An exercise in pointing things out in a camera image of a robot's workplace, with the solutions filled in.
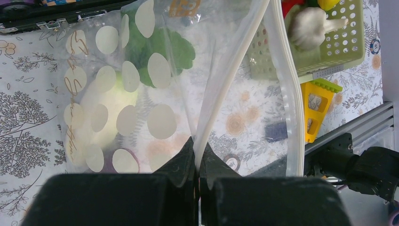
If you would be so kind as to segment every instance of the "ziplock bag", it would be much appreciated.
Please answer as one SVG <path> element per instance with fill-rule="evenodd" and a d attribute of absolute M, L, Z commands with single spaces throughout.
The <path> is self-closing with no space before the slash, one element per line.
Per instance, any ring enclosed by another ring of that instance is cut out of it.
<path fill-rule="evenodd" d="M 199 167 L 267 4 L 139 0 L 70 29 L 58 84 L 73 171 L 153 172 L 189 136 Z"/>
<path fill-rule="evenodd" d="M 243 176 L 285 157 L 287 165 L 273 168 L 283 168 L 287 176 L 301 176 L 305 145 L 303 103 L 279 0 L 270 1 L 260 27 L 254 38 L 250 37 L 253 41 L 249 48 L 267 44 L 266 51 L 256 54 L 268 55 L 266 59 L 270 60 L 256 62 L 248 55 L 235 76 L 216 71 L 205 91 L 198 134 L 210 135 L 209 143 L 216 155 Z M 258 78 L 250 64 L 270 67 L 261 71 Z M 206 128 L 212 120 L 214 125 Z"/>

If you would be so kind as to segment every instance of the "floral tablecloth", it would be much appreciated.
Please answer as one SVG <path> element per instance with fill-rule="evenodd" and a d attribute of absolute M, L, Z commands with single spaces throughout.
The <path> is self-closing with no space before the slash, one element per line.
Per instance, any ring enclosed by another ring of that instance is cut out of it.
<path fill-rule="evenodd" d="M 334 97 L 319 135 L 355 119 L 382 104 L 381 53 L 370 50 L 370 43 L 379 40 L 378 0 L 364 1 L 366 57 L 349 70 L 335 73 L 328 80 L 339 84 L 343 91 Z M 61 122 L 58 112 L 57 84 L 53 77 L 59 70 L 54 46 L 65 32 L 30 32 L 0 36 L 0 225 L 18 226 L 40 186 L 52 175 L 67 173 Z M 209 139 L 216 153 L 240 174 L 248 175 L 278 159 L 287 143 L 267 144 L 272 150 L 262 155 L 266 143 L 250 141 L 238 147 L 237 135 L 264 130 L 256 126 L 262 120 L 278 120 L 284 112 L 279 84 L 268 84 L 263 92 L 242 85 L 249 69 L 243 62 L 226 97 Z"/>

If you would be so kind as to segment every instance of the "garlic bulb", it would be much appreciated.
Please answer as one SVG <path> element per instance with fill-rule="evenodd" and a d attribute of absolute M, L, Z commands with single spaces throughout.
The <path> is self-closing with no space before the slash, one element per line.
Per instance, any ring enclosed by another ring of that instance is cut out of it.
<path fill-rule="evenodd" d="M 348 21 L 348 19 L 327 20 L 324 10 L 309 7 L 299 12 L 293 19 L 289 37 L 299 48 L 312 50 L 324 42 L 326 33 L 346 26 Z"/>

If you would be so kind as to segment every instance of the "red vegetable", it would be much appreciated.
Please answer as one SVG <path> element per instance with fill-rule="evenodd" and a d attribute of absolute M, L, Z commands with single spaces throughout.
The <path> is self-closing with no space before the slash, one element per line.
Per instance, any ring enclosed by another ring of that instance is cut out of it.
<path fill-rule="evenodd" d="M 305 0 L 283 0 L 281 6 L 283 8 L 283 18 L 286 18 L 288 12 L 294 5 L 303 5 Z"/>

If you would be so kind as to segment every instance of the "white polka dot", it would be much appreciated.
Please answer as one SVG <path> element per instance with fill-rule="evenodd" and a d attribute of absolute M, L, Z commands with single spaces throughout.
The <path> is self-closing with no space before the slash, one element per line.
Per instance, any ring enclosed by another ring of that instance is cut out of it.
<path fill-rule="evenodd" d="M 104 54 L 113 53 L 118 47 L 118 30 L 112 26 L 104 26 L 97 31 L 96 45 Z"/>
<path fill-rule="evenodd" d="M 167 139 L 176 132 L 175 113 L 168 105 L 157 105 L 148 114 L 148 130 L 157 139 Z"/>
<path fill-rule="evenodd" d="M 86 164 L 88 167 L 98 173 L 104 167 L 104 154 L 101 148 L 97 145 L 90 145 L 84 152 Z"/>
<path fill-rule="evenodd" d="M 130 61 L 122 64 L 122 80 L 123 86 L 127 92 L 134 92 L 140 85 L 140 75 L 135 65 Z"/>
<path fill-rule="evenodd" d="M 100 132 L 108 121 L 108 109 L 102 104 L 98 104 L 91 115 L 91 128 L 94 132 Z"/>
<path fill-rule="evenodd" d="M 131 153 L 118 149 L 112 156 L 112 165 L 118 173 L 137 173 L 138 164 Z"/>
<path fill-rule="evenodd" d="M 82 30 L 77 30 L 74 33 L 72 33 L 66 40 L 65 47 L 68 53 L 74 55 L 82 53 L 83 51 L 86 52 L 87 47 L 86 47 L 85 32 Z"/>
<path fill-rule="evenodd" d="M 135 22 L 144 37 L 151 37 L 155 28 L 154 0 L 147 0 L 139 6 Z"/>
<path fill-rule="evenodd" d="M 123 136 L 128 136 L 136 127 L 137 113 L 133 105 L 128 105 L 122 109 L 116 120 L 116 128 Z"/>
<path fill-rule="evenodd" d="M 75 66 L 74 69 L 68 68 L 65 73 L 64 82 L 68 91 L 73 95 L 77 95 L 78 92 L 84 89 L 87 83 L 85 70 L 79 66 Z"/>
<path fill-rule="evenodd" d="M 102 67 L 96 76 L 97 91 L 105 93 L 112 89 L 116 82 L 116 72 L 111 66 Z"/>
<path fill-rule="evenodd" d="M 157 88 L 167 88 L 170 84 L 168 61 L 159 53 L 154 53 L 148 60 L 148 74 Z"/>
<path fill-rule="evenodd" d="M 122 34 L 120 34 L 120 42 L 122 44 L 122 48 L 125 48 L 129 42 L 130 38 L 130 28 L 129 28 L 129 16 L 125 14 L 122 17 Z"/>
<path fill-rule="evenodd" d="M 79 129 L 85 120 L 83 108 L 79 104 L 69 104 L 64 110 L 64 121 L 68 127 Z"/>
<path fill-rule="evenodd" d="M 154 172 L 157 169 L 161 168 L 165 163 L 170 160 L 170 156 L 164 153 L 157 154 L 149 159 L 150 168 Z"/>

